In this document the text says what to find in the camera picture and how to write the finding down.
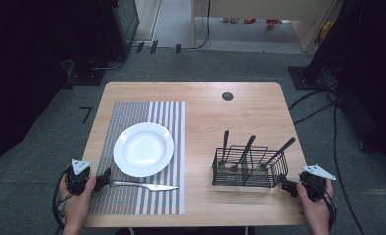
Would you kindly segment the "person's left hand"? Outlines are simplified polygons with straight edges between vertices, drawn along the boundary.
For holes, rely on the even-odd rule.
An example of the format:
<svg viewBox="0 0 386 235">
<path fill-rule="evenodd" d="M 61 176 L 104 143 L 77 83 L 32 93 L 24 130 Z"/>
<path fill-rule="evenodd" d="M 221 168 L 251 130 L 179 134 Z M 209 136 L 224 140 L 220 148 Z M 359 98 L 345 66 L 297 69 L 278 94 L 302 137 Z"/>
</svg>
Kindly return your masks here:
<svg viewBox="0 0 386 235">
<path fill-rule="evenodd" d="M 82 229 L 90 210 L 95 184 L 96 178 L 90 177 L 82 194 L 78 196 L 71 195 L 66 199 L 63 206 L 65 227 Z"/>
</svg>

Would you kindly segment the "person's right hand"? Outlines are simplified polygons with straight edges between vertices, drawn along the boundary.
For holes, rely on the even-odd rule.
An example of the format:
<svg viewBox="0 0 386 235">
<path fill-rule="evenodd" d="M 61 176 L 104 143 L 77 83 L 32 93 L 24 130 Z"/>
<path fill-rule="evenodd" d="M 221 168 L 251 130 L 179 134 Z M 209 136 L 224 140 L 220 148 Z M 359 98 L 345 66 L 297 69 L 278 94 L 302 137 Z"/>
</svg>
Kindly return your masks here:
<svg viewBox="0 0 386 235">
<path fill-rule="evenodd" d="M 333 187 L 330 179 L 326 180 L 324 199 L 313 202 L 309 199 L 306 188 L 302 184 L 296 187 L 302 205 L 302 215 L 311 230 L 325 230 L 329 228 L 330 210 L 328 203 L 333 196 Z"/>
</svg>

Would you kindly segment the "striped woven placemat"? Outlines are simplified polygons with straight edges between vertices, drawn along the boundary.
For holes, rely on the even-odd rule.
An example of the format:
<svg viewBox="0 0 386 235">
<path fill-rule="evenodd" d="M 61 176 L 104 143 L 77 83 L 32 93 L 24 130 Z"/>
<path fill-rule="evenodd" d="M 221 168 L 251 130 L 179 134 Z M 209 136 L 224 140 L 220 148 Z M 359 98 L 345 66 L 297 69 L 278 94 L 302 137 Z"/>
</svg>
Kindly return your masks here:
<svg viewBox="0 0 386 235">
<path fill-rule="evenodd" d="M 121 172 L 113 158 L 118 137 L 129 127 L 152 122 L 166 128 L 172 135 L 173 158 L 159 173 L 149 177 L 132 177 Z M 111 169 L 110 179 L 177 186 L 171 191 L 150 191 L 132 186 L 106 186 L 95 194 L 92 215 L 182 215 L 185 213 L 185 103 L 183 101 L 116 102 L 107 128 L 100 161 L 99 174 Z"/>
</svg>

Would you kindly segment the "black-handled spoon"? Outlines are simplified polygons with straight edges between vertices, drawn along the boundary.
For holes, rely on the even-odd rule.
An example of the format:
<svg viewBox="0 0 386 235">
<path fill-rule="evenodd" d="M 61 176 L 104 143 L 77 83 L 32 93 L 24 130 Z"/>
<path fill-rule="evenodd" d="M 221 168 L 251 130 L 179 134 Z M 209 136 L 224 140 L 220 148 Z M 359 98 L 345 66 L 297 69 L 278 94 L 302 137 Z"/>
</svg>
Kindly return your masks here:
<svg viewBox="0 0 386 235">
<path fill-rule="evenodd" d="M 285 144 L 283 144 L 278 150 L 269 150 L 267 151 L 267 156 L 264 157 L 263 161 L 260 163 L 260 168 L 262 170 L 267 170 L 271 165 L 275 163 L 275 160 L 284 153 L 284 151 L 289 148 L 296 139 L 291 137 Z"/>
</svg>

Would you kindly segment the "dark stand base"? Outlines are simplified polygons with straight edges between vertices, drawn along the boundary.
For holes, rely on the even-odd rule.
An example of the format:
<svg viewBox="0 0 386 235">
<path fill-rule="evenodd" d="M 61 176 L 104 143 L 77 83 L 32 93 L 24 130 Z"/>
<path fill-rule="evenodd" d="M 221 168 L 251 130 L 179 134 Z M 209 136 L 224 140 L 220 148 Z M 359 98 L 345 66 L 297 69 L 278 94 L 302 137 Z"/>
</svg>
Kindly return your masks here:
<svg viewBox="0 0 386 235">
<path fill-rule="evenodd" d="M 89 62 L 76 63 L 69 59 L 66 63 L 66 85 L 99 86 L 103 80 L 105 71 L 94 68 Z"/>
</svg>

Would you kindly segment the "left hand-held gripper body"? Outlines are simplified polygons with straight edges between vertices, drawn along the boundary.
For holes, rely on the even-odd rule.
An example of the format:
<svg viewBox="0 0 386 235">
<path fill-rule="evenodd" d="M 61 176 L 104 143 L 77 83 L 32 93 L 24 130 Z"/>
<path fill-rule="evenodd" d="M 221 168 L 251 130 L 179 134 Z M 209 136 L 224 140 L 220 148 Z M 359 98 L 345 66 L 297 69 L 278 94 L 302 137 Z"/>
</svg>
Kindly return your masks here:
<svg viewBox="0 0 386 235">
<path fill-rule="evenodd" d="M 73 195 L 80 195 L 90 175 L 91 162 L 72 159 L 72 165 L 67 168 L 67 189 Z"/>
</svg>

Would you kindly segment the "silver table knife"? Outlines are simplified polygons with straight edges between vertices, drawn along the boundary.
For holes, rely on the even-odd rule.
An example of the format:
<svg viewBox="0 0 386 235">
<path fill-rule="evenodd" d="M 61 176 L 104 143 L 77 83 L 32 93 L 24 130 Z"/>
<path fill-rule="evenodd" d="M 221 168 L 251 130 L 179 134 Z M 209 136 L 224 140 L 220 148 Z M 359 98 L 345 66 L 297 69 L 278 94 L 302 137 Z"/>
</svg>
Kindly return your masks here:
<svg viewBox="0 0 386 235">
<path fill-rule="evenodd" d="M 179 189 L 177 186 L 170 186 L 170 185 L 157 185 L 157 184 L 148 184 L 148 183 L 137 183 L 137 182 L 126 182 L 126 181 L 111 181 L 109 183 L 109 186 L 111 187 L 118 187 L 118 186 L 132 186 L 132 187 L 141 187 L 146 188 L 150 191 L 171 191 Z"/>
</svg>

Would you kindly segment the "dark cabinet with glass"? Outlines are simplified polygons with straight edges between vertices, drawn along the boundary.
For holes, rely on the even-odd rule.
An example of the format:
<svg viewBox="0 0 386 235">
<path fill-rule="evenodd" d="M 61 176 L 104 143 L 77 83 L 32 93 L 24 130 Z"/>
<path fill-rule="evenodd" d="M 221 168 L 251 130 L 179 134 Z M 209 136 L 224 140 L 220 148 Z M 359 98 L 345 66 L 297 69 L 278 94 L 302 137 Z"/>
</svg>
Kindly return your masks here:
<svg viewBox="0 0 386 235">
<path fill-rule="evenodd" d="M 129 52 L 139 18 L 135 0 L 99 0 L 106 30 L 107 55 L 124 59 Z"/>
</svg>

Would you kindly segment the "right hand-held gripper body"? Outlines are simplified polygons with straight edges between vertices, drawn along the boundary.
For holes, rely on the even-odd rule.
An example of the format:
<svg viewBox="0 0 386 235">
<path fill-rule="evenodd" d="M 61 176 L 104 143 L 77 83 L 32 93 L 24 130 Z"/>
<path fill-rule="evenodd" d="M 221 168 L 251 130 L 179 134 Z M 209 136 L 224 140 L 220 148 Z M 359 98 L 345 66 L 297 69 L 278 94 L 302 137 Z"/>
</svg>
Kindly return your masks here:
<svg viewBox="0 0 386 235">
<path fill-rule="evenodd" d="M 336 176 L 323 169 L 318 164 L 302 167 L 299 175 L 301 184 L 306 188 L 312 201 L 321 199 L 325 194 L 326 180 L 336 180 Z"/>
</svg>

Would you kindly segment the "black-handled fork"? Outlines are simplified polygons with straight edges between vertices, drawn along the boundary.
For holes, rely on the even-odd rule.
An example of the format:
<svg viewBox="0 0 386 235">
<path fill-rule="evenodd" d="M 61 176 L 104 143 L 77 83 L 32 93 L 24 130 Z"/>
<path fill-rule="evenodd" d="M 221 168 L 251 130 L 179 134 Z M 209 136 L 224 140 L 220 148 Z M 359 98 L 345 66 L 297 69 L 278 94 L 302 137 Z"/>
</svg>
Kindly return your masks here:
<svg viewBox="0 0 386 235">
<path fill-rule="evenodd" d="M 242 152 L 240 159 L 238 160 L 238 162 L 234 166 L 231 167 L 231 169 L 230 169 L 231 171 L 237 171 L 238 166 L 240 166 L 241 164 L 244 163 L 246 156 L 247 156 L 248 152 L 250 151 L 251 146 L 252 146 L 253 142 L 255 141 L 255 139 L 256 139 L 255 135 L 250 136 L 250 138 L 249 138 L 249 140 L 248 140 L 248 142 L 247 142 L 247 144 Z"/>
<path fill-rule="evenodd" d="M 220 161 L 218 162 L 218 166 L 220 166 L 220 167 L 225 165 L 225 155 L 226 155 L 228 138 L 229 138 L 229 130 L 225 130 L 224 139 L 223 139 L 223 147 L 222 147 L 222 155 L 221 155 Z"/>
</svg>

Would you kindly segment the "person's dark clothing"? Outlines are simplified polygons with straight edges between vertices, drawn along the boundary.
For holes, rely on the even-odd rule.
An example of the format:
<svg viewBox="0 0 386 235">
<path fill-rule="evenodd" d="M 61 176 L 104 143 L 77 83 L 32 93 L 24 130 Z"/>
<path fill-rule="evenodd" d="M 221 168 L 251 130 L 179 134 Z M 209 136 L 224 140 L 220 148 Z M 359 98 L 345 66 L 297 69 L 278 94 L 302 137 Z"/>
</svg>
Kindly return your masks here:
<svg viewBox="0 0 386 235">
<path fill-rule="evenodd" d="M 251 226 L 121 228 L 115 235 L 256 235 Z"/>
</svg>

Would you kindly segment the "black wire basket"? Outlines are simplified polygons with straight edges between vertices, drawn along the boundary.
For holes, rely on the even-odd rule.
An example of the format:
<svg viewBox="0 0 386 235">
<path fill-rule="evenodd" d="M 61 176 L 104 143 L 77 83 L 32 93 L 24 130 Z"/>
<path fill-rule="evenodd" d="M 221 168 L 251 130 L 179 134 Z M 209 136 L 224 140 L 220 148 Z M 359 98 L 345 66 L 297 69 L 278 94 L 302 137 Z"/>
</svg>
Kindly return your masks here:
<svg viewBox="0 0 386 235">
<path fill-rule="evenodd" d="M 284 152 L 268 147 L 231 145 L 216 148 L 212 162 L 212 184 L 218 186 L 247 186 L 274 188 L 288 174 Z"/>
</svg>

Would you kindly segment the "black stand base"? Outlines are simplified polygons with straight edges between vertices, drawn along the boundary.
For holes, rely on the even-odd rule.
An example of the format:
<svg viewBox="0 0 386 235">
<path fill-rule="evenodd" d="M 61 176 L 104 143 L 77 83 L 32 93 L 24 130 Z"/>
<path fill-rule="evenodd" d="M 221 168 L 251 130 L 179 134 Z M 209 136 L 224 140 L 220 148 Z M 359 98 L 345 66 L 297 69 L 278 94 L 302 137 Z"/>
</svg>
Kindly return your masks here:
<svg viewBox="0 0 386 235">
<path fill-rule="evenodd" d="M 319 70 L 309 67 L 289 66 L 288 72 L 296 90 L 320 90 L 328 89 L 325 78 Z"/>
</svg>

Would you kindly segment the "white round plate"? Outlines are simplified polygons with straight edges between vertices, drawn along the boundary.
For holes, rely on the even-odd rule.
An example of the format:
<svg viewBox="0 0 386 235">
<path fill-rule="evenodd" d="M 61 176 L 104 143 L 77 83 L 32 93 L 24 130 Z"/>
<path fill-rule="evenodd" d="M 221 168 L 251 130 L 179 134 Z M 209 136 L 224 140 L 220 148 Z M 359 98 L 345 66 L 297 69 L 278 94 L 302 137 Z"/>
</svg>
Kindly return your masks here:
<svg viewBox="0 0 386 235">
<path fill-rule="evenodd" d="M 116 140 L 113 158 L 118 169 L 132 177 L 149 177 L 162 171 L 174 154 L 174 140 L 163 126 L 143 122 L 126 129 Z"/>
</svg>

